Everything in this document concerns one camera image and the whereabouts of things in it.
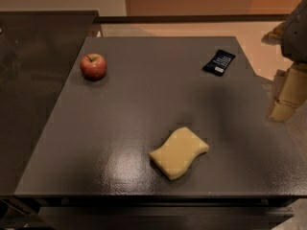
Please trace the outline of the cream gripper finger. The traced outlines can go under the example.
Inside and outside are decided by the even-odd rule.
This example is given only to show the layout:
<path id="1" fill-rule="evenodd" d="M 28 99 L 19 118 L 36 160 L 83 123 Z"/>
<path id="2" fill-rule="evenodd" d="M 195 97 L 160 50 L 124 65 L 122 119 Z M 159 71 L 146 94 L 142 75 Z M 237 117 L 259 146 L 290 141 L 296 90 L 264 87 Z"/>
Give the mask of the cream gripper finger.
<path id="1" fill-rule="evenodd" d="M 269 117 L 286 122 L 307 101 L 307 64 L 294 62 L 287 70 L 274 76 Z"/>
<path id="2" fill-rule="evenodd" d="M 268 36 L 271 38 L 280 39 L 284 34 L 285 23 L 282 22 L 274 27 L 270 32 L 268 32 Z"/>

